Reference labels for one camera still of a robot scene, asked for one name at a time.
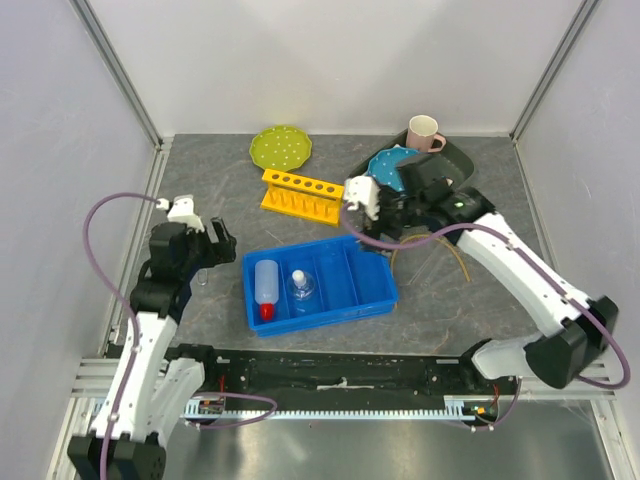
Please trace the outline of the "metal crucible tongs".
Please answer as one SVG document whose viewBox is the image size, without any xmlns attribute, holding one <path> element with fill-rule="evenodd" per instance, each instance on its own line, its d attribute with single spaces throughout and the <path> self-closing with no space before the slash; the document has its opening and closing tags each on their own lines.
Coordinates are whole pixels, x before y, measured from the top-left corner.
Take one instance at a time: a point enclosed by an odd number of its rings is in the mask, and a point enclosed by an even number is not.
<svg viewBox="0 0 640 480">
<path fill-rule="evenodd" d="M 201 286 L 205 286 L 208 284 L 208 271 L 206 269 L 201 269 L 196 276 L 197 283 Z"/>
</svg>

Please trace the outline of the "glass flask white stopper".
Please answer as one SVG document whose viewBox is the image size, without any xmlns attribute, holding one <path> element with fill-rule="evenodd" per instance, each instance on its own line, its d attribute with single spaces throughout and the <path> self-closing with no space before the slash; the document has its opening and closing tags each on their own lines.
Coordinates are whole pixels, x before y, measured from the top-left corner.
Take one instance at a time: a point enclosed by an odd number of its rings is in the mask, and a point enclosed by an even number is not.
<svg viewBox="0 0 640 480">
<path fill-rule="evenodd" d="M 297 315 L 309 313 L 313 307 L 316 287 L 313 276 L 303 270 L 294 270 L 288 280 L 289 294 Z"/>
</svg>

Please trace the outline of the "wash bottle red cap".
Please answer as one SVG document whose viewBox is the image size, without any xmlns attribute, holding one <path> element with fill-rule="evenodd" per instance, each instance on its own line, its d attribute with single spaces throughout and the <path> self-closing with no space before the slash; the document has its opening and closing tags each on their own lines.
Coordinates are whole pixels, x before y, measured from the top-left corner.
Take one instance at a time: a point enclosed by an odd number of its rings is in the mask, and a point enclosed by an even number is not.
<svg viewBox="0 0 640 480">
<path fill-rule="evenodd" d="M 274 260 L 260 260 L 255 265 L 254 300 L 258 304 L 259 315 L 263 322 L 275 317 L 276 305 L 280 298 L 279 267 Z"/>
</svg>

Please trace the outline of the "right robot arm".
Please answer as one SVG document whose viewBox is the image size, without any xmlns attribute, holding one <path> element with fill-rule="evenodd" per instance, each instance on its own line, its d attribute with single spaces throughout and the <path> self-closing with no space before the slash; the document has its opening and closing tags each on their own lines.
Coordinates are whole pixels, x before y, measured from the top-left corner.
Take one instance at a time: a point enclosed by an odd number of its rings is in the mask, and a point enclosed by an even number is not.
<svg viewBox="0 0 640 480">
<path fill-rule="evenodd" d="M 454 177 L 433 168 L 428 154 L 394 161 L 395 149 L 372 159 L 392 168 L 401 184 L 372 174 L 344 183 L 345 208 L 364 212 L 357 238 L 375 250 L 411 248 L 400 238 L 408 228 L 425 227 L 486 268 L 533 319 L 535 334 L 510 340 L 484 340 L 467 352 L 458 381 L 477 394 L 494 379 L 534 375 L 563 389 L 582 380 L 583 371 L 607 348 L 619 309 L 607 296 L 592 299 L 541 260 L 476 188 L 458 186 Z"/>
</svg>

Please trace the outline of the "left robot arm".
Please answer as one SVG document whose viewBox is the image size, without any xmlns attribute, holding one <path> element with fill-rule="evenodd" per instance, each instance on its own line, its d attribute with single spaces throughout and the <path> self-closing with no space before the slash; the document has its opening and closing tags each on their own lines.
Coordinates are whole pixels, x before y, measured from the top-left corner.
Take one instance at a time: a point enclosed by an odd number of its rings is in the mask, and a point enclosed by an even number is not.
<svg viewBox="0 0 640 480">
<path fill-rule="evenodd" d="M 133 317 L 110 389 L 85 435 L 67 455 L 82 479 L 159 479 L 168 440 L 195 392 L 219 382 L 210 346 L 182 346 L 165 355 L 202 269 L 232 263 L 237 240 L 219 217 L 196 230 L 183 223 L 153 227 L 149 257 L 130 294 Z"/>
</svg>

